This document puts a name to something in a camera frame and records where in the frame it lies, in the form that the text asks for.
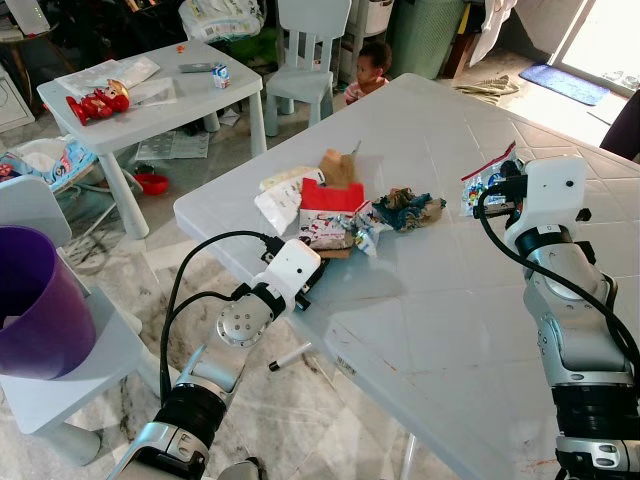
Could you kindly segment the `colourful snack wrapper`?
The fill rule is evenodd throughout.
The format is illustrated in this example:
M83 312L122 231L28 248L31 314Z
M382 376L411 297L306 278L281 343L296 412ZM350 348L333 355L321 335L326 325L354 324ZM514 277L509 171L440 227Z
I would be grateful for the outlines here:
M509 143L502 155L494 157L489 163L461 179L461 215L474 218L474 209L481 204L480 197L486 189L503 182L507 177L516 177L524 173L524 160L518 156L517 143Z

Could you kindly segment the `black marker pen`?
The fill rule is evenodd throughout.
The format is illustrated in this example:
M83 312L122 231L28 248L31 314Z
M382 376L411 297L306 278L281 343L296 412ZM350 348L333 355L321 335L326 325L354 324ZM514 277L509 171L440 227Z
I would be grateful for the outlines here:
M312 351L312 349L314 349L314 346L312 346L311 343L303 343L301 347L293 349L293 351L287 353L287 355L283 355L282 357L271 361L268 365L268 369L275 372L282 369L282 367L297 364L297 362L301 361L302 357L305 356L307 352Z

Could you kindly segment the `silver crumpled wrapper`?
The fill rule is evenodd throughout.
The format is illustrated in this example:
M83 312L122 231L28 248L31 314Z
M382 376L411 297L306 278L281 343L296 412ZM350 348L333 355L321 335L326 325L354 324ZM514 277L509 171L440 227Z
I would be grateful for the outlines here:
M375 221L375 223L357 223L355 227L351 228L353 246L367 256L376 257L378 256L378 242L381 233L389 229L389 225L379 223L379 221Z

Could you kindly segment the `blue brown crumpled wrapper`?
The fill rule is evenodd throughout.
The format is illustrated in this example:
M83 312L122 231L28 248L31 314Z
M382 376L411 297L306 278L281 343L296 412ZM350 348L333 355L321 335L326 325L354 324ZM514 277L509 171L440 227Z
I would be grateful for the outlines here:
M416 195L411 188L393 188L388 195L372 202L383 223L399 233L426 227L443 214L447 201L430 193Z

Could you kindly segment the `beige striped floor cloth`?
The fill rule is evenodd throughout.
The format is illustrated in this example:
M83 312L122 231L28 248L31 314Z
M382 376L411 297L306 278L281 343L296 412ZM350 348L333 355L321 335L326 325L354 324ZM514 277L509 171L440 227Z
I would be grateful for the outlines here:
M520 91L520 87L509 76L499 76L492 79L483 79L474 84L457 84L454 91L462 95L470 96L490 105L498 105L504 96L513 95Z

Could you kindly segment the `dark purple seat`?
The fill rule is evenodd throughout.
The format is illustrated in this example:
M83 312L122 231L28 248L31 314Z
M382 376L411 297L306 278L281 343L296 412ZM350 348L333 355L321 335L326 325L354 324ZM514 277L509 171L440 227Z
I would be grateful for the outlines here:
M640 93L628 99L620 115L614 119L611 128L600 141L599 147L611 154L634 160L640 152Z

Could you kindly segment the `large white plastic table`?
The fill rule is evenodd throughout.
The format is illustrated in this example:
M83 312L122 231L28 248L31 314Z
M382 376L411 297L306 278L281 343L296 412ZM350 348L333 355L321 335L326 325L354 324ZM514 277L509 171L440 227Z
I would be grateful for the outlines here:
M261 180L314 165L328 148L357 152L366 195L408 187L447 201L442 219L390 233L378 256L332 262L291 324L421 444L471 480L552 480L556 408L524 306L521 266L461 215L461 179L517 143L522 157L588 161L591 219L575 234L620 285L617 314L637 320L639 166L532 120L403 74L387 87L252 157L175 201L175 221L241 282L264 269L253 204Z

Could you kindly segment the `white hanging garment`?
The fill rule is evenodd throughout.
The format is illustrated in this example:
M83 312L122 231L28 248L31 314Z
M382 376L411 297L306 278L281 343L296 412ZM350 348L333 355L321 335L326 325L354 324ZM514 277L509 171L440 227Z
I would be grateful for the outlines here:
M481 0L483 4L483 23L477 36L476 45L468 59L467 67L475 67L494 49L503 23L511 17L518 0Z

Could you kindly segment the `green laundry basket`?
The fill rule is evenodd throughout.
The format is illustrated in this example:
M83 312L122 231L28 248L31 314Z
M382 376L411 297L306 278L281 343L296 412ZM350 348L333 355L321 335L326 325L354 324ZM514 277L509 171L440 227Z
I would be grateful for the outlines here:
M392 77L435 79L466 9L465 0L394 0L388 35Z

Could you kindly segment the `red plastic bowl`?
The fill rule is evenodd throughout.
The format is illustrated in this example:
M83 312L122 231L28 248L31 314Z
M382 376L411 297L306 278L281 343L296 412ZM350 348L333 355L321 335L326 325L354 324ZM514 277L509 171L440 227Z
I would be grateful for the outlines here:
M169 191L170 182L165 175L154 173L136 173L133 179L140 184L140 188L145 195L164 195Z

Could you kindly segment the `small white child table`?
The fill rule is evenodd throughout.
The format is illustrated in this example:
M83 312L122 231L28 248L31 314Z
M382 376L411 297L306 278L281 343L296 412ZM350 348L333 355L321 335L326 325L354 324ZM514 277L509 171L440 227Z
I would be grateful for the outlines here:
M37 87L38 95L49 108L52 118L64 132L72 134L93 154L99 156L99 165L108 180L116 210L119 211L122 225L131 239L145 238L148 229L145 215L140 210L131 189L131 177L125 174L116 160L115 151L120 148L137 145L170 129L180 127L196 120L209 118L212 124L218 122L216 111L229 108L236 102L250 102L246 114L251 127L251 155L257 156L268 151L262 120L262 88L264 82L259 73L246 65L230 58L224 52L201 42L186 41L180 46L160 47L146 52L145 56L160 65L160 77L172 77L175 81L177 101L174 104L129 110L128 113L115 115L108 120L82 125L72 114L65 96L70 91L58 82L49 81ZM230 86L220 90L212 83L210 74L179 73L180 64L215 63L224 64L230 70Z

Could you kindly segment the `white plastic child chair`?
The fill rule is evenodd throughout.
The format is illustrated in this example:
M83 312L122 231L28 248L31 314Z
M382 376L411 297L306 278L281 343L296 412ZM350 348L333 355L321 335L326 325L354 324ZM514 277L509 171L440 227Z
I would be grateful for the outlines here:
M278 102L310 105L308 124L333 114L333 45L346 32L351 0L278 0L279 26L287 35L280 68L265 84L264 131L279 133Z
M26 177L0 183L0 227L3 225L40 230L55 244L70 269L60 251L70 241L68 221L54 193L42 180ZM0 392L20 433L44 440L72 465L88 465L99 456L100 435L69 424L70 415L106 389L116 387L132 372L156 390L154 379L160 362L140 338L141 321L115 306L101 288L88 288L74 275L96 326L96 342L90 356L61 378L37 380L0 375Z

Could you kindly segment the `diaper pack plastic bag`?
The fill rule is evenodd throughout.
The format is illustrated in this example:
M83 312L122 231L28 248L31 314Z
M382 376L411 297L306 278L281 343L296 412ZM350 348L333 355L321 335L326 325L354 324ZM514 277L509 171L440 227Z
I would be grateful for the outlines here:
M177 12L188 40L204 44L259 35L266 15L259 0L183 0Z

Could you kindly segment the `clear plastic bag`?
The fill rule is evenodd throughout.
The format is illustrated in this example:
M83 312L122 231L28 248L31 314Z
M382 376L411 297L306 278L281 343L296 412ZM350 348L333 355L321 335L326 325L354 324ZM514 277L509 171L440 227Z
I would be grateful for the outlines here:
M124 61L106 60L77 73L56 78L56 82L73 96L84 96L93 90L105 90L109 81L118 81L132 88L160 72L160 65L154 60L140 56Z

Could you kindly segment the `patterned baby bouncer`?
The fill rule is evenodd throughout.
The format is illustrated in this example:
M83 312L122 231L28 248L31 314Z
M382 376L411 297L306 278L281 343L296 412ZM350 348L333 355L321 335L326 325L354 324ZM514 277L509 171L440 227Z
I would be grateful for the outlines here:
M70 136L32 140L0 154L0 183L35 178L58 193L91 172L97 159Z

